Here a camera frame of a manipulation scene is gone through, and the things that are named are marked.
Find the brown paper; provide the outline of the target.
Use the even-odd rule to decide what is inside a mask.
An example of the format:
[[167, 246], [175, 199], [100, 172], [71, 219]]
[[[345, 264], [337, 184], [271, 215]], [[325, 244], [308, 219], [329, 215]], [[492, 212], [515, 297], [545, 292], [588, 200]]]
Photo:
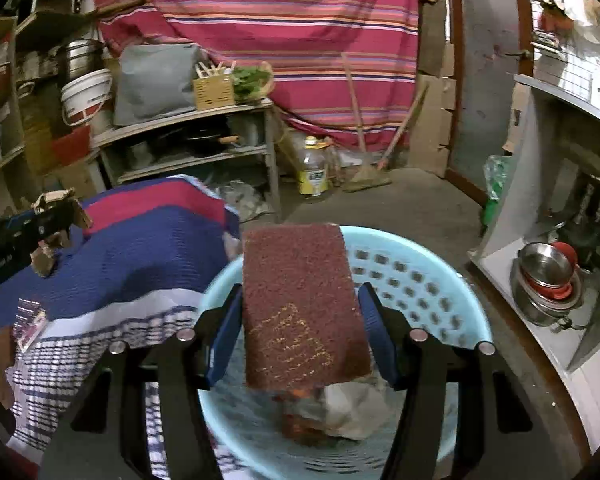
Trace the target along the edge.
[[56, 268], [56, 252], [71, 245], [71, 227], [89, 229], [93, 220], [74, 188], [42, 193], [31, 208], [41, 237], [30, 255], [31, 268], [41, 278], [48, 278]]

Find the snack wrapper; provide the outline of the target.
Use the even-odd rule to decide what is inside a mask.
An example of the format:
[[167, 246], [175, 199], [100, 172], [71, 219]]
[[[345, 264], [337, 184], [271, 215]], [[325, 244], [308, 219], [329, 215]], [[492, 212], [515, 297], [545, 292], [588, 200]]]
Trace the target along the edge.
[[276, 394], [282, 434], [304, 446], [361, 442], [396, 414], [388, 384], [369, 374], [353, 382]]

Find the red scouring pad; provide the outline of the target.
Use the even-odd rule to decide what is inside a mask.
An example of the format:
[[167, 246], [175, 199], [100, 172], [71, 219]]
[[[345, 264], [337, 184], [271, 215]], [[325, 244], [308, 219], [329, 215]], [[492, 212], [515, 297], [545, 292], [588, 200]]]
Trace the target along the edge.
[[336, 224], [247, 232], [242, 289], [248, 387], [311, 390], [370, 374], [372, 356]]

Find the grey wooden shelf unit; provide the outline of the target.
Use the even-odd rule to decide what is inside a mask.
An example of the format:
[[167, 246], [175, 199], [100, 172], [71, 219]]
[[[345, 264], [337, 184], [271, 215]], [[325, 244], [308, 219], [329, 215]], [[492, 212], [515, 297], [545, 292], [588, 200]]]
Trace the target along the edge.
[[94, 136], [112, 186], [178, 172], [208, 183], [242, 177], [262, 192], [268, 210], [282, 218], [275, 141], [282, 129], [268, 99], [215, 110], [193, 110]]

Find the striped blue red tablecloth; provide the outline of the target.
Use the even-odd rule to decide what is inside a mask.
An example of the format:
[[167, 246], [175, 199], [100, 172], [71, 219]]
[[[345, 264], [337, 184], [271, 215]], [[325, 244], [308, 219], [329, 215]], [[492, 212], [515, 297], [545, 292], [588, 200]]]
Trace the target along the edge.
[[[156, 346], [194, 327], [208, 286], [239, 246], [236, 211], [192, 177], [122, 186], [83, 208], [93, 226], [71, 227], [48, 278], [30, 263], [0, 285], [0, 328], [10, 326], [15, 343], [6, 370], [15, 402], [0, 404], [0, 479], [10, 456], [40, 471], [62, 415], [110, 344]], [[158, 386], [145, 389], [151, 479], [170, 477]], [[210, 442], [219, 479], [244, 478], [230, 451]]]

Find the stacked steel bowls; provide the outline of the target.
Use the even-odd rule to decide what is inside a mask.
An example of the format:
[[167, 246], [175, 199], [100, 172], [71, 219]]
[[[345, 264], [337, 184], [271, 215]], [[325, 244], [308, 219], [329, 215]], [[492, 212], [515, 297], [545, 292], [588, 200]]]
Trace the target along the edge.
[[583, 301], [578, 257], [571, 245], [525, 244], [513, 262], [510, 284], [518, 309], [530, 323], [554, 333], [582, 330], [570, 318]]

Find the light blue plastic basket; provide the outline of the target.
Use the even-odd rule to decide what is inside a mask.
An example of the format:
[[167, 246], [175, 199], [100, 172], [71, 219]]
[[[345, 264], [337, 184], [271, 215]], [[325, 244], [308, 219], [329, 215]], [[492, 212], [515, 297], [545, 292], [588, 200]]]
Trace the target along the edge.
[[[341, 232], [354, 284], [372, 284], [381, 303], [402, 312], [411, 326], [460, 348], [491, 339], [480, 301], [464, 278], [433, 252], [362, 226], [343, 226]], [[269, 479], [377, 479], [398, 428], [396, 419], [389, 419], [361, 442], [338, 441], [321, 448], [292, 442], [279, 430], [274, 401], [246, 387], [241, 340], [223, 378], [199, 396], [212, 436]]]

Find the white plastic bucket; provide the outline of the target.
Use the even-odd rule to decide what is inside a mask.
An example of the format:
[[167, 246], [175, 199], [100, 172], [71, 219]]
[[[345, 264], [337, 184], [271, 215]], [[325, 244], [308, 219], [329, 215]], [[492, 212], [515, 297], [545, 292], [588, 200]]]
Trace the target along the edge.
[[60, 90], [64, 123], [74, 128], [89, 122], [112, 99], [113, 82], [110, 70], [102, 68], [65, 84]]

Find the white cabinet shelf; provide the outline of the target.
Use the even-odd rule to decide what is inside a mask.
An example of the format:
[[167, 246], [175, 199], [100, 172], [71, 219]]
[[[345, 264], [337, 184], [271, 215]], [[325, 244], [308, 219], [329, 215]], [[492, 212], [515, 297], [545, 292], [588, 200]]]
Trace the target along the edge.
[[[600, 110], [519, 75], [503, 191], [471, 262], [524, 323], [600, 447]], [[572, 292], [550, 301], [522, 279], [524, 248], [564, 242], [577, 256]]]

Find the steel cooking pot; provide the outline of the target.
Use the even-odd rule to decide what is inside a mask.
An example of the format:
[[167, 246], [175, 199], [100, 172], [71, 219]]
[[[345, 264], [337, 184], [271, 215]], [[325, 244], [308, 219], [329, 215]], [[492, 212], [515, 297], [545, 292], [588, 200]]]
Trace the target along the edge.
[[95, 39], [78, 39], [61, 46], [56, 54], [59, 73], [70, 82], [104, 67], [104, 44]]

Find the grey fabric bag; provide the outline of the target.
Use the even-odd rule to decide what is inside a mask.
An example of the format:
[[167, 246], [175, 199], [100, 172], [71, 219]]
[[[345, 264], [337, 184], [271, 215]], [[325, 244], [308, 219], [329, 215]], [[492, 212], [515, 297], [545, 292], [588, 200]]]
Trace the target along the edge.
[[120, 56], [114, 124], [118, 127], [196, 110], [196, 44], [133, 44]]

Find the black frying pan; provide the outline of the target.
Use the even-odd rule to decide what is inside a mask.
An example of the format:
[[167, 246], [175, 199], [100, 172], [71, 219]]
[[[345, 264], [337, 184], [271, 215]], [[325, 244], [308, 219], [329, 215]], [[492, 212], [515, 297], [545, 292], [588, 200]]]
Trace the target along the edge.
[[186, 153], [198, 158], [210, 157], [226, 151], [232, 144], [237, 143], [239, 136], [191, 136], [182, 141]]

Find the yellow utensil holder box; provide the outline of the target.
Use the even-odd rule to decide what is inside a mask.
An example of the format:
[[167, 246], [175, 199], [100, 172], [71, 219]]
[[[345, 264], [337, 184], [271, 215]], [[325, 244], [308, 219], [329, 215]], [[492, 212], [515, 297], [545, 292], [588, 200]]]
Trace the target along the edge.
[[198, 110], [216, 110], [236, 104], [230, 68], [223, 64], [199, 62], [195, 65], [197, 77], [193, 80]]

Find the green plastic bag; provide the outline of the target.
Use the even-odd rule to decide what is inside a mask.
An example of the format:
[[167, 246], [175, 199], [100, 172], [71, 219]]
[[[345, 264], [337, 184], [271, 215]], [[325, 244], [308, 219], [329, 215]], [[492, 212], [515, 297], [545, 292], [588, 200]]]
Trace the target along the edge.
[[491, 155], [483, 166], [483, 175], [486, 181], [486, 204], [483, 207], [481, 222], [485, 230], [490, 226], [498, 209], [511, 162], [512, 156], [510, 155]]

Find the straw broom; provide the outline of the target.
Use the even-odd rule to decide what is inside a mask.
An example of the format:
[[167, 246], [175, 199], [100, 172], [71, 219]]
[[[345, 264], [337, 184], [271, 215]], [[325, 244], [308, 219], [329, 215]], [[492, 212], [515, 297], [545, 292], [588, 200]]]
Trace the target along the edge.
[[347, 193], [361, 192], [370, 190], [371, 188], [380, 188], [391, 183], [388, 174], [384, 174], [381, 170], [375, 167], [370, 161], [370, 154], [366, 148], [365, 132], [363, 129], [363, 121], [360, 106], [358, 105], [358, 96], [355, 92], [355, 85], [351, 66], [347, 55], [341, 55], [341, 61], [344, 72], [347, 77], [347, 85], [351, 100], [352, 113], [355, 121], [356, 135], [358, 136], [358, 148], [360, 149], [363, 159], [360, 168], [353, 177], [344, 185], [343, 191]]

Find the green vegetables bundle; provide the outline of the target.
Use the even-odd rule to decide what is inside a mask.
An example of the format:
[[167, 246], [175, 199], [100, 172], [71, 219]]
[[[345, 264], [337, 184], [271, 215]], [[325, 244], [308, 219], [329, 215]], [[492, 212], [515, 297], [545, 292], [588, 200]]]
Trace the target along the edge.
[[275, 86], [273, 67], [268, 62], [253, 66], [236, 66], [232, 71], [232, 83], [237, 103], [266, 98]]

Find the yellow label oil bottle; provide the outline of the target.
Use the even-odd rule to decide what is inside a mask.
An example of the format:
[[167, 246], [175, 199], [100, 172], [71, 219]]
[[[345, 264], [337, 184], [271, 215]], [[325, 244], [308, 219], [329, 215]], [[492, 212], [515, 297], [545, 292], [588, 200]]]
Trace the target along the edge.
[[329, 189], [326, 143], [307, 136], [298, 173], [298, 191], [305, 198], [320, 197]]

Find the red striped hanging curtain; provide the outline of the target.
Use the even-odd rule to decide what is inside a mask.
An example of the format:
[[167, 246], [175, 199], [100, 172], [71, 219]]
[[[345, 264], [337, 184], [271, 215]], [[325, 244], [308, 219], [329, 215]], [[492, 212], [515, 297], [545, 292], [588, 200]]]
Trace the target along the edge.
[[192, 42], [216, 62], [268, 62], [286, 122], [348, 148], [358, 136], [343, 53], [370, 151], [390, 143], [415, 95], [418, 0], [143, 0], [100, 30], [113, 54], [131, 44]]

